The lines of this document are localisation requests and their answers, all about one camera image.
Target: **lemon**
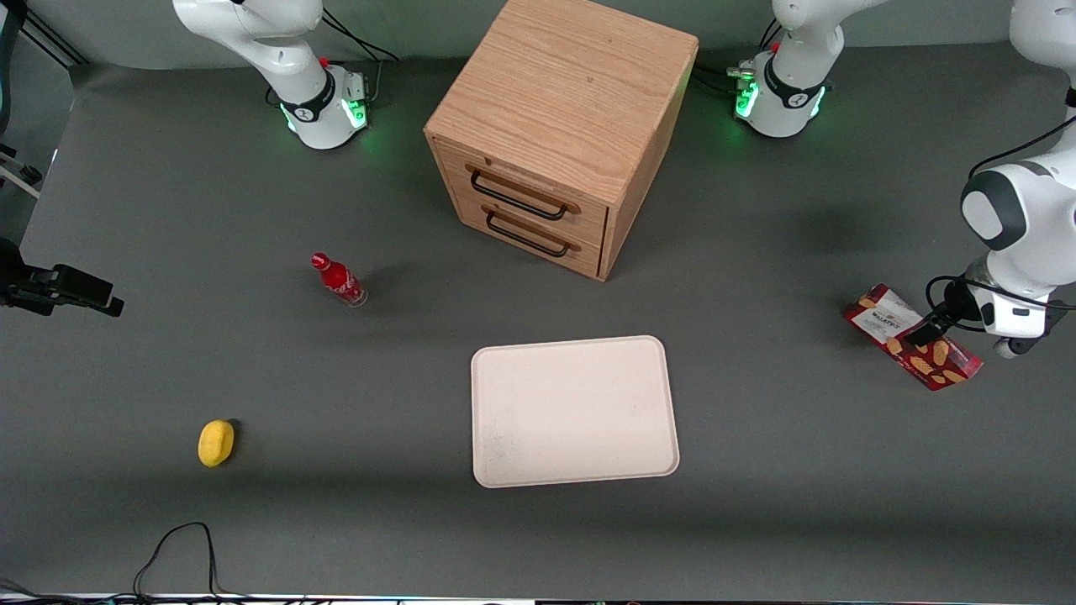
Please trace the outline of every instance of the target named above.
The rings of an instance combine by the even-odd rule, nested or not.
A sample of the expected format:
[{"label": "lemon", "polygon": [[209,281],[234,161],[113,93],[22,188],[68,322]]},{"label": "lemon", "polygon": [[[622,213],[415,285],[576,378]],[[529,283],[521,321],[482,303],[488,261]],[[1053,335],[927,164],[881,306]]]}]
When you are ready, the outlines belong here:
[{"label": "lemon", "polygon": [[227,420],[214,420],[202,428],[198,437],[198,460],[209,468],[220,465],[231,455],[236,442],[236,428]]}]

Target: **wooden cabinet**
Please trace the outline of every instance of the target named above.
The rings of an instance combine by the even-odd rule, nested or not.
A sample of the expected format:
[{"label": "wooden cabinet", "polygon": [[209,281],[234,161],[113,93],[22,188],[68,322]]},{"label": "wooden cabinet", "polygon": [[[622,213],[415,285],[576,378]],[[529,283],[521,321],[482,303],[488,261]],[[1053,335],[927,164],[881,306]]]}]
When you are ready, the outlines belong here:
[{"label": "wooden cabinet", "polygon": [[586,0],[508,0],[425,128],[459,220],[605,281],[697,51]]}]

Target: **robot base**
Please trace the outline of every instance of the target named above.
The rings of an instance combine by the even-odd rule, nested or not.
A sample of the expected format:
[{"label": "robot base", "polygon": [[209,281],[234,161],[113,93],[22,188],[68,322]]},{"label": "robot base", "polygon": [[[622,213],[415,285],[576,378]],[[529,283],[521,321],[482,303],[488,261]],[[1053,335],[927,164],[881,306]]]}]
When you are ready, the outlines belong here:
[{"label": "robot base", "polygon": [[287,127],[307,146],[315,150],[339,147],[369,123],[366,79],[363,74],[350,72],[340,66],[329,66],[326,71],[336,80],[336,98],[315,122],[295,119],[281,107],[287,118]]},{"label": "robot base", "polygon": [[741,61],[736,73],[740,76],[740,93],[736,97],[734,115],[751,125],[762,135],[783,139],[797,135],[818,115],[825,88],[803,107],[789,109],[780,96],[769,89],[765,79],[760,78],[762,69],[774,54],[769,51],[758,54],[752,59]]}]

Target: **red package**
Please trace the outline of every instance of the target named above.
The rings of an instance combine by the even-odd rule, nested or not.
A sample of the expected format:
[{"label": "red package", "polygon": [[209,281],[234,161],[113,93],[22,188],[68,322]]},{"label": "red package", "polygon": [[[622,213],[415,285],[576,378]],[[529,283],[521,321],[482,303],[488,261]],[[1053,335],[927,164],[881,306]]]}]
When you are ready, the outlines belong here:
[{"label": "red package", "polygon": [[886,284],[849,305],[844,315],[931,391],[963,382],[982,367],[982,360],[945,336],[925,347],[909,344],[904,337],[919,327],[923,316]]}]

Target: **green light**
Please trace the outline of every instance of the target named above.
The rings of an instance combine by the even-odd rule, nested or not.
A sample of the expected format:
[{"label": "green light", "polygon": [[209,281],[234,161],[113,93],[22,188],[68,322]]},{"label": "green light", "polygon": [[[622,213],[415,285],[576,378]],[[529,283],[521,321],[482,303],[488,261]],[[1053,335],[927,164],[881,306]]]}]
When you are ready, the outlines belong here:
[{"label": "green light", "polygon": [[343,107],[343,111],[348,114],[348,119],[351,121],[351,125],[356,130],[366,126],[366,103],[363,101],[340,99],[340,105]]},{"label": "green light", "polygon": [[295,132],[295,124],[292,124],[292,116],[287,114],[287,110],[284,109],[284,103],[280,104],[280,111],[284,114],[284,119],[287,119],[287,129]]},{"label": "green light", "polygon": [[752,82],[747,88],[740,90],[739,98],[736,99],[736,114],[740,117],[751,115],[754,109],[754,101],[759,98],[759,84]]},{"label": "green light", "polygon": [[818,115],[818,110],[822,107],[822,97],[825,96],[825,86],[818,92],[818,98],[815,99],[815,109],[810,110],[810,116],[815,117]]}]

